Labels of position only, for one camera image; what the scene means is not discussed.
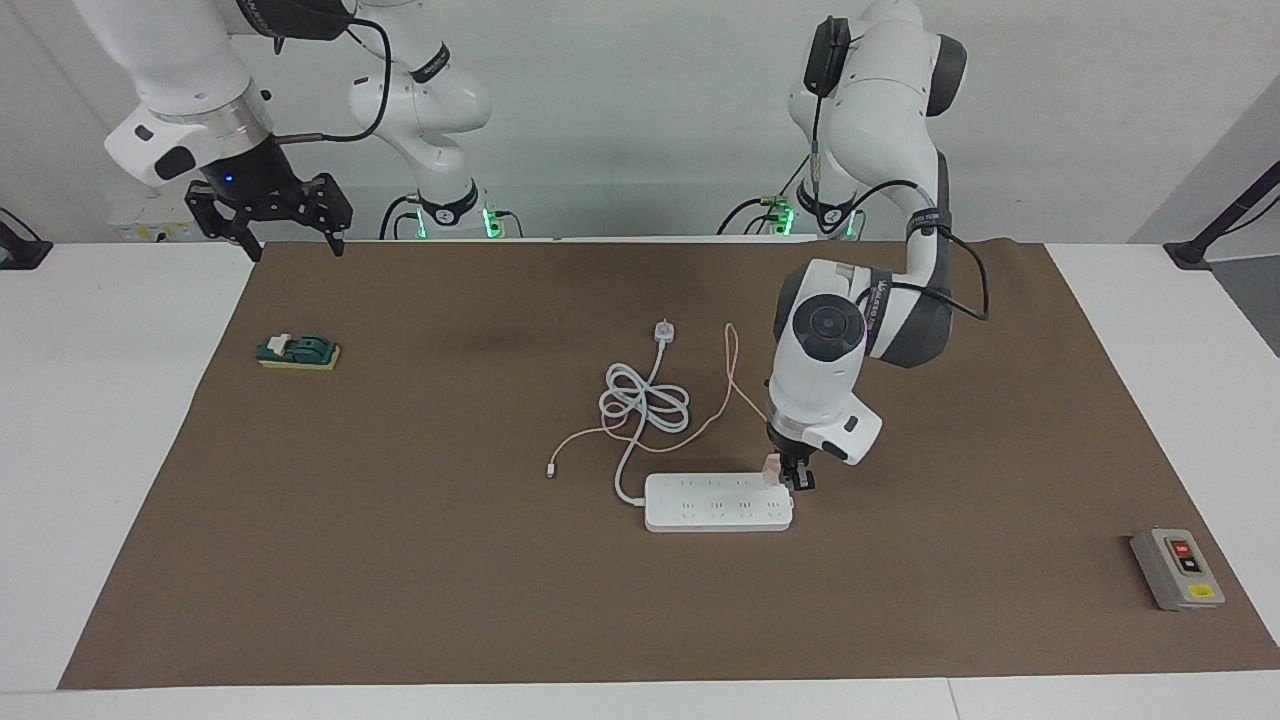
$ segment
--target black circular joint cap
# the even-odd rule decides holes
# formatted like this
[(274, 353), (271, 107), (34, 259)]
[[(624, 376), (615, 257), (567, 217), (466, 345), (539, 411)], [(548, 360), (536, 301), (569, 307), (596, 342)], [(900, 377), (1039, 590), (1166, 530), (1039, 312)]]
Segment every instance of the black circular joint cap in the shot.
[(835, 363), (863, 343), (867, 324), (858, 306), (838, 295), (815, 295), (796, 307), (791, 332), (805, 355)]

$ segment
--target brown mat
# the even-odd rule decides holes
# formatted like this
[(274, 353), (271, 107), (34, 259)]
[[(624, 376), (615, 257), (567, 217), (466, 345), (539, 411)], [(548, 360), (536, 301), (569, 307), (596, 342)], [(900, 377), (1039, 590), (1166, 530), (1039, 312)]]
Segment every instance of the brown mat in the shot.
[[(901, 245), (271, 245), (60, 687), (1280, 667), (1046, 251), (982, 252), (995, 320), (956, 319), (924, 368), (865, 368), (884, 432), (858, 468), (817, 462), (788, 532), (655, 536), (613, 496), (621, 443), (544, 478), (608, 364), (648, 368), (673, 320), (660, 378), (696, 424), (732, 320), (763, 400), (782, 277)], [(259, 368), (278, 332), (339, 341), (337, 372)], [(767, 450), (735, 401), (626, 486)], [(1155, 609), (1124, 539), (1153, 525), (1196, 533), (1225, 607)]]

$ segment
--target white wall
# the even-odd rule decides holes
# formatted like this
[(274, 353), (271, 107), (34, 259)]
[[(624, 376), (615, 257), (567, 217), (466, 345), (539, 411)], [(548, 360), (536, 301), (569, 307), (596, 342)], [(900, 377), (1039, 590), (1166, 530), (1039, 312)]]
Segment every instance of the white wall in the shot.
[[(1242, 192), (1280, 161), (1280, 76), (1178, 186), (1129, 242), (1178, 242), (1196, 237)], [(1274, 190), (1242, 222), (1267, 206)], [(1280, 255), (1280, 209), (1220, 238), (1210, 260)]]
[[(95, 145), (88, 135), (104, 133), (101, 127), (77, 128), (82, 137), (70, 141), (73, 131), (54, 132), (50, 113), (10, 117), (9, 108), (79, 102), (81, 114), (115, 123), (136, 104), (123, 72), (74, 22), (69, 0), (0, 0), (0, 9), (6, 4), (35, 29), (73, 90), (6, 67), (4, 152), (15, 143)], [(856, 15), (864, 5), (433, 3), (456, 60), (494, 97), (492, 123), (461, 141), (481, 181), (534, 234), (705, 233), (736, 199), (776, 191), (805, 151), (786, 92), (806, 38), (827, 13)], [(933, 126), (951, 158), (956, 229), (965, 237), (1129, 240), (1280, 63), (1272, 0), (920, 5), (932, 29), (960, 38), (970, 53), (963, 95)], [(5, 19), (6, 40), (9, 31)], [(259, 85), (274, 92), (269, 108), (282, 132), (355, 129), (348, 83), (379, 72), (375, 59), (342, 40), (291, 42), (282, 58), (265, 38), (237, 38), (236, 47)], [(300, 174), (333, 172), (352, 195), (353, 234), (370, 234), (385, 202), (410, 187), (396, 154), (374, 140), (289, 152)], [(38, 184), (51, 191), (41, 187), (14, 204), (42, 225), (67, 227), (61, 240), (109, 237), (92, 229), (104, 201), (73, 206), (58, 190), (86, 176), (110, 181), (116, 192), (137, 188), (100, 149), (77, 146), (73, 155), (50, 163)], [(14, 168), (32, 161), (24, 156), (0, 167), (0, 197), (9, 197)], [(72, 208), (81, 215), (74, 228), (61, 218)], [(900, 232), (891, 208), (872, 204), (872, 234)]]

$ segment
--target teal object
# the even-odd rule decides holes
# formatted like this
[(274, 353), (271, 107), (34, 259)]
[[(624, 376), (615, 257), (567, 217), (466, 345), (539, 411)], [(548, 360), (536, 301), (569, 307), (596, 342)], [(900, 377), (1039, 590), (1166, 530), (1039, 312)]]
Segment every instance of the teal object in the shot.
[(291, 340), (284, 345), (284, 352), (276, 354), (268, 343), (271, 338), (262, 341), (257, 346), (257, 361), (262, 363), (292, 363), (296, 365), (328, 365), (333, 361), (337, 345), (324, 336), (305, 334), (297, 340)]

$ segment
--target black stand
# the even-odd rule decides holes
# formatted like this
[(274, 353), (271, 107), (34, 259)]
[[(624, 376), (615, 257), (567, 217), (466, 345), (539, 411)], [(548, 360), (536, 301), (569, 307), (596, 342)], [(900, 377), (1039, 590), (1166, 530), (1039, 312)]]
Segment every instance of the black stand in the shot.
[(8, 258), (0, 260), (0, 270), (35, 270), (54, 249), (54, 243), (44, 240), (28, 242), (18, 237), (9, 225), (0, 223), (0, 247), (9, 252)]
[(1271, 165), (1271, 169), (1262, 173), (1262, 177), (1244, 191), (1230, 208), (1222, 210), (1207, 228), (1201, 231), (1194, 240), (1188, 242), (1166, 242), (1165, 252), (1172, 258), (1174, 264), (1184, 270), (1212, 270), (1213, 266), (1204, 261), (1204, 252), (1213, 241), (1222, 237), (1222, 233), (1231, 229), (1245, 213), (1253, 209), (1260, 200), (1267, 196), (1271, 190), (1280, 184), (1280, 163)]

